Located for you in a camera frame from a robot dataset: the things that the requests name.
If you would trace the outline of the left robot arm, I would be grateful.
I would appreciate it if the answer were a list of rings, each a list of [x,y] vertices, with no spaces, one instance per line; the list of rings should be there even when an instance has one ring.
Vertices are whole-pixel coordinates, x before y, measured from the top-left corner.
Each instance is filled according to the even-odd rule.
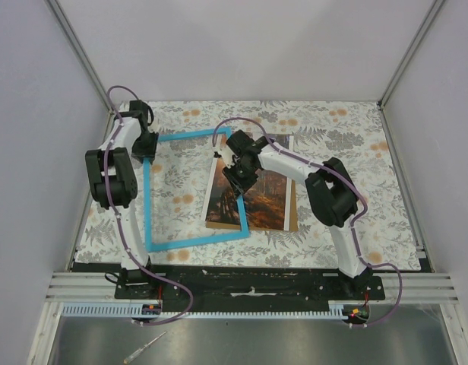
[[[114,118],[106,141],[85,153],[92,198],[115,221],[121,254],[116,283],[122,288],[131,285],[132,290],[144,299],[155,295],[158,280],[145,272],[151,268],[151,263],[136,218],[134,203],[138,196],[138,181],[132,161],[154,161],[159,134],[149,130],[153,121],[151,107],[142,100],[132,100],[128,110]]]

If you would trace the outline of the blue picture frame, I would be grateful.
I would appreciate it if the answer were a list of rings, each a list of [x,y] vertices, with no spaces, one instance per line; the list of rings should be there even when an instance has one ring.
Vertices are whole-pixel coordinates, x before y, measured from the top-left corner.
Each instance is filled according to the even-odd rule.
[[[180,132],[170,135],[160,135],[158,142],[186,140],[191,138],[208,137],[217,135],[218,133],[224,134],[227,138],[232,135],[230,127],[219,127],[218,129],[204,129],[193,132]],[[143,162],[143,175],[144,175],[144,233],[145,233],[145,247],[149,253],[160,252],[169,249],[183,249],[193,246],[202,246],[207,244],[221,243],[231,240],[241,240],[250,237],[250,230],[248,228],[248,221],[244,206],[243,197],[237,198],[236,203],[240,216],[240,230],[232,233],[216,234],[213,236],[196,237],[186,240],[170,241],[166,243],[155,243],[153,241],[153,209],[151,199],[151,182],[150,171],[147,162]]]

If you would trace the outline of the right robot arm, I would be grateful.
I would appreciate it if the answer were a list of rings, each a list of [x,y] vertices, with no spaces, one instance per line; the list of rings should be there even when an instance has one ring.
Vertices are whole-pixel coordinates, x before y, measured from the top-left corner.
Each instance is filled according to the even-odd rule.
[[[303,185],[313,215],[329,228],[338,260],[339,290],[356,299],[366,290],[372,270],[360,259],[360,249],[350,236],[350,223],[362,201],[345,166],[335,157],[312,163],[308,158],[283,148],[266,136],[254,140],[238,130],[220,148],[225,163],[223,175],[235,197],[244,195],[258,181],[258,171],[267,170]]]

